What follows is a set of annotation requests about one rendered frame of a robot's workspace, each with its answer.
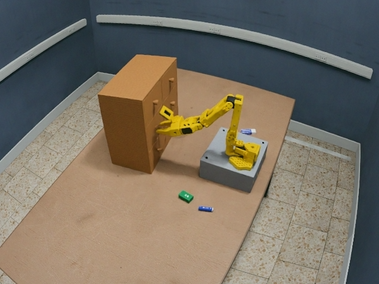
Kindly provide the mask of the blue and white eraser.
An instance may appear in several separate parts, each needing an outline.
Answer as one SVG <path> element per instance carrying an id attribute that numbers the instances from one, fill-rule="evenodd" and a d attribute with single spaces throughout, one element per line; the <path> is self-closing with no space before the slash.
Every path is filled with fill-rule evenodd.
<path id="1" fill-rule="evenodd" d="M 240 132 L 247 135 L 256 135 L 255 129 L 242 129 Z"/>

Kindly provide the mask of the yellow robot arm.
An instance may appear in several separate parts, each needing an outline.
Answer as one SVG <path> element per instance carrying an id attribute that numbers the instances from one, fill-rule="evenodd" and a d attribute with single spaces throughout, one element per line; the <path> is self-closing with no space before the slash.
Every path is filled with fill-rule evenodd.
<path id="1" fill-rule="evenodd" d="M 226 104 L 225 104 L 226 103 Z M 225 113 L 233 108 L 232 121 L 230 129 L 227 130 L 226 136 L 226 154 L 230 157 L 229 162 L 237 170 L 251 170 L 254 162 L 256 152 L 259 145 L 255 143 L 245 143 L 242 140 L 237 140 L 237 128 L 239 124 L 240 113 L 242 109 L 243 96 L 228 94 L 212 109 L 207 109 L 200 116 L 189 117 L 180 125 L 182 135 L 193 134 L 203 127 L 208 128 L 215 120 L 223 116 Z M 221 108 L 220 108 L 221 107 Z M 235 149 L 233 148 L 235 146 Z M 243 158 L 238 156 L 244 156 Z"/>

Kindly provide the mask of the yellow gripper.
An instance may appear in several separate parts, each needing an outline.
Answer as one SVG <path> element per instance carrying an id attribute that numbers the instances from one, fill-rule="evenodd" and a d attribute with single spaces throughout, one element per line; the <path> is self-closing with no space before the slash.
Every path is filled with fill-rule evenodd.
<path id="1" fill-rule="evenodd" d="M 157 133 L 169 135 L 172 137 L 182 135 L 181 130 L 179 128 L 180 125 L 184 122 L 183 116 L 180 117 L 179 115 L 177 115 L 174 117 L 173 112 L 165 106 L 162 107 L 159 114 L 168 120 L 160 123 L 159 125 L 171 127 L 157 130 Z"/>

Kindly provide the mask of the blue cylindrical battery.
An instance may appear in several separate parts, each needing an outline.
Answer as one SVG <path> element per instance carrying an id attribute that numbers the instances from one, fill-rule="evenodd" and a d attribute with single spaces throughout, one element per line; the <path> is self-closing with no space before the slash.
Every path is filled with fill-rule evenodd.
<path id="1" fill-rule="evenodd" d="M 210 207 L 205 207 L 205 206 L 199 206 L 199 209 L 198 210 L 202 210 L 202 211 L 213 211 L 213 208 L 210 208 Z"/>

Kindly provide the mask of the green 9v battery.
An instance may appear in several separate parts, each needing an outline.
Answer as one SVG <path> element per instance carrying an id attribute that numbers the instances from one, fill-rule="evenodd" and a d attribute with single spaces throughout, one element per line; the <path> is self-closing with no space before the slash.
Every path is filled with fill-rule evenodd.
<path id="1" fill-rule="evenodd" d="M 194 199 L 194 196 L 189 194 L 188 192 L 182 190 L 179 194 L 178 194 L 178 198 L 182 199 L 183 201 L 187 202 L 187 203 L 190 203 L 193 199 Z"/>

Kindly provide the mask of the brown chest of drawers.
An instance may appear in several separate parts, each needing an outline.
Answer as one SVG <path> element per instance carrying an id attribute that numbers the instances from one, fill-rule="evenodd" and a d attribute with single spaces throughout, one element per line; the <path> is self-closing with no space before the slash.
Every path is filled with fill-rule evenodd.
<path id="1" fill-rule="evenodd" d="M 98 93 L 112 164 L 152 174 L 143 101 L 176 57 L 135 55 Z"/>

